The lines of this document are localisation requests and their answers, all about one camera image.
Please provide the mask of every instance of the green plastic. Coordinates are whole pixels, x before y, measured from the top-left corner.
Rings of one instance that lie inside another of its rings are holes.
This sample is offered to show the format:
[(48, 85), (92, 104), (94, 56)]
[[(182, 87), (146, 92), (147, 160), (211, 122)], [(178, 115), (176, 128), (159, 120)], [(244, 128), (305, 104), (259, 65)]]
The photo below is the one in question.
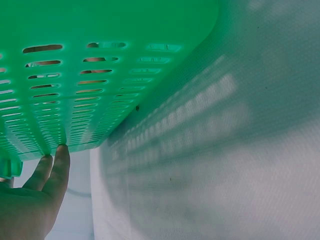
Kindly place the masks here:
[(58, 144), (98, 147), (212, 31), (218, 1), (2, 0), (0, 12), (0, 176), (10, 178)]

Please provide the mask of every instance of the white surface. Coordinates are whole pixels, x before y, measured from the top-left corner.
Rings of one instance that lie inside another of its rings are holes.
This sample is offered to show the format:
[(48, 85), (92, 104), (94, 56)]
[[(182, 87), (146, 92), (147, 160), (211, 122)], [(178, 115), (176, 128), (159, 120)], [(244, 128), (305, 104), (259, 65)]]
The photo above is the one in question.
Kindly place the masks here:
[(91, 151), (96, 240), (320, 239), (320, 1), (220, 2)]
[[(89, 151), (74, 152), (70, 157), (68, 190), (46, 240), (94, 240)], [(37, 160), (25, 161), (22, 176), (15, 178), (14, 186), (21, 187), (37, 164)]]

